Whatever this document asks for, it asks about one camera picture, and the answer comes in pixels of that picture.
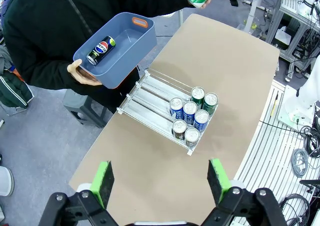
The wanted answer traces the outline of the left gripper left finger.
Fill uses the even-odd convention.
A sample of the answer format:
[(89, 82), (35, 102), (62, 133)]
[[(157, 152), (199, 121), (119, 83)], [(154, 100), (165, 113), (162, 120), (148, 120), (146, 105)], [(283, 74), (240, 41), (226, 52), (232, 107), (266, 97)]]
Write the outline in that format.
[(89, 189), (67, 196), (53, 193), (44, 208), (39, 225), (77, 225), (87, 220), (91, 225), (117, 225), (107, 211), (115, 178), (110, 161), (101, 162)]

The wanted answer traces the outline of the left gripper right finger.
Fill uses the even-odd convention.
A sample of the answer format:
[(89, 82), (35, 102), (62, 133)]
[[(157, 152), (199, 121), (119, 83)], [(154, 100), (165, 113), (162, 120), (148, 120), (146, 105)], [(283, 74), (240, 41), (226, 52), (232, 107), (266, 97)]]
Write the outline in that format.
[(215, 208), (202, 225), (231, 225), (235, 217), (245, 218), (250, 225), (287, 225), (269, 188), (258, 188), (252, 193), (232, 186), (219, 159), (208, 161), (207, 180)]

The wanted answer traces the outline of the person's right hand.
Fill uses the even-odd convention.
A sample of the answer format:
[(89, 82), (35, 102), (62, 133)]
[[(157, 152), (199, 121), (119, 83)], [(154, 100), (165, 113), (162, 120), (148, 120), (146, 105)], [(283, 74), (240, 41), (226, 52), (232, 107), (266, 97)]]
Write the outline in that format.
[(80, 67), (81, 64), (82, 64), (82, 60), (77, 59), (67, 66), (67, 71), (71, 74), (71, 76), (76, 81), (78, 81), (81, 84), (90, 85), (90, 86), (102, 85), (102, 83), (98, 81), (94, 76), (84, 71)]

